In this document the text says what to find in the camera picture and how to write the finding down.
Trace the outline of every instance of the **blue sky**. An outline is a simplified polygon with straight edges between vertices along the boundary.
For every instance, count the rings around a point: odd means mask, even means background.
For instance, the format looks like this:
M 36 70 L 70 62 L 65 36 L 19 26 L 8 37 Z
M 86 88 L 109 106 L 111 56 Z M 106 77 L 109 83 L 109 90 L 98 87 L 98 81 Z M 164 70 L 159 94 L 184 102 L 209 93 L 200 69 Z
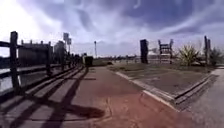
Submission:
M 0 40 L 16 30 L 25 41 L 54 44 L 69 32 L 73 52 L 93 54 L 96 40 L 101 56 L 139 54 L 140 39 L 201 47 L 207 35 L 224 48 L 223 7 L 223 0 L 1 0 Z

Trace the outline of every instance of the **red brick pavement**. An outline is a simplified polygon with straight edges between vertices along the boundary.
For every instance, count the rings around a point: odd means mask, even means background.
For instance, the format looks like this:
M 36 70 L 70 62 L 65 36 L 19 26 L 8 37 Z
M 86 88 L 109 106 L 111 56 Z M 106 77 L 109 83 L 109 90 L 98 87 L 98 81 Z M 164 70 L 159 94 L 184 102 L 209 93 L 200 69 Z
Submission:
M 199 127 L 105 68 L 72 71 L 5 102 L 2 109 L 12 128 Z

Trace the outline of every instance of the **walkway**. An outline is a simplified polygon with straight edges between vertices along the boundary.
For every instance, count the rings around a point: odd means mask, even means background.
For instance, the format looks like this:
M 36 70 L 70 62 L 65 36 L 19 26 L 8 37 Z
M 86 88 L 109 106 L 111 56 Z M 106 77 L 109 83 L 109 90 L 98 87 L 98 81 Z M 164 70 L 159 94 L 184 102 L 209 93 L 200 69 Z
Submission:
M 189 107 L 194 119 L 204 128 L 224 127 L 224 68 L 213 71 L 218 75 L 217 81 L 208 89 L 202 97 Z
M 101 67 L 70 71 L 1 107 L 12 128 L 198 128 Z

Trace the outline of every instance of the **concrete edge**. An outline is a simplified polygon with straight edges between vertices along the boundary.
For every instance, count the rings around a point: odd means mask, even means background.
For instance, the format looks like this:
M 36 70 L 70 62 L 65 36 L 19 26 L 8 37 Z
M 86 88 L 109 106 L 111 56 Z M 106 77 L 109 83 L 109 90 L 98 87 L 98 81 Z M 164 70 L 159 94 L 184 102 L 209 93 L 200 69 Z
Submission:
M 176 112 L 180 112 L 180 110 L 176 109 L 170 102 L 167 102 L 167 101 L 163 100 L 162 98 L 160 98 L 160 97 L 158 97 L 158 96 L 156 96 L 156 95 L 154 95 L 154 94 L 148 92 L 147 90 L 143 90 L 142 92 L 145 93 L 146 95 L 148 95 L 148 96 L 154 98 L 155 100 L 157 100 L 157 101 L 163 103 L 164 105 L 168 106 L 168 107 L 171 108 L 172 110 L 174 110 L 174 111 L 176 111 Z
M 191 91 L 193 91 L 195 88 L 197 88 L 198 86 L 200 86 L 201 84 L 204 84 L 207 80 L 209 80 L 209 78 L 212 77 L 212 74 L 207 74 L 205 77 L 203 77 L 202 79 L 198 80 L 196 83 L 194 83 L 192 86 L 190 86 L 189 88 L 178 92 L 177 96 L 175 97 L 175 100 L 190 93 Z
M 195 88 L 193 88 L 189 92 L 185 93 L 183 96 L 175 99 L 174 104 L 179 105 L 179 104 L 183 103 L 188 98 L 192 97 L 194 94 L 196 94 L 201 89 L 203 89 L 207 84 L 212 82 L 214 78 L 215 78 L 215 76 L 213 76 L 213 75 L 209 75 L 208 77 L 204 78 L 203 80 L 201 80 L 201 83 L 199 83 L 199 82 L 197 83 L 198 85 L 195 86 Z
M 115 74 L 117 74 L 118 76 L 120 76 L 120 77 L 122 77 L 124 79 L 127 79 L 128 81 L 138 85 L 139 87 L 149 91 L 150 93 L 155 93 L 155 94 L 160 95 L 161 97 L 163 97 L 167 101 L 173 101 L 174 98 L 175 98 L 174 95 L 170 95 L 170 94 L 168 94 L 168 93 L 166 93 L 166 92 L 164 92 L 164 91 L 162 91 L 160 89 L 152 87 L 152 86 L 150 86 L 148 84 L 145 84 L 145 83 L 143 83 L 143 82 L 141 82 L 139 80 L 134 80 L 132 77 L 129 77 L 129 76 L 127 76 L 127 75 L 125 75 L 125 74 L 123 74 L 121 72 L 115 72 Z
M 165 97 L 167 97 L 167 99 L 169 99 L 168 101 L 156 96 L 155 94 L 151 93 L 150 91 L 146 90 L 146 86 L 149 86 L 147 84 L 144 84 L 140 81 L 137 81 L 137 80 L 133 80 L 133 78 L 127 76 L 127 75 L 124 75 L 123 73 L 120 73 L 120 72 L 115 72 L 116 75 L 136 84 L 137 86 L 140 86 L 141 88 L 143 88 L 142 92 L 145 93 L 146 95 L 152 97 L 153 99 L 159 101 L 160 103 L 163 103 L 164 105 L 168 106 L 169 108 L 171 108 L 172 110 L 176 111 L 176 112 L 180 112 L 178 109 L 176 109 L 172 104 L 171 102 L 174 100 L 173 97 L 171 96 L 167 96 L 166 94 L 163 94 L 162 92 L 160 92 L 160 94 L 164 95 Z

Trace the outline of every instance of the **lawn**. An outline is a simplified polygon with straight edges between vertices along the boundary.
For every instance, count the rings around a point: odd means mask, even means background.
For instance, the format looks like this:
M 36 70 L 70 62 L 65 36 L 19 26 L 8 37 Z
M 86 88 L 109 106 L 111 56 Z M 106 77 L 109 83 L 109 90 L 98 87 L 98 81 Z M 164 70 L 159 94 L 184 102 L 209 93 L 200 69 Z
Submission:
M 113 65 L 108 68 L 172 95 L 177 95 L 193 86 L 194 83 L 203 79 L 208 72 L 213 70 L 211 67 L 185 67 L 170 64 L 124 64 Z

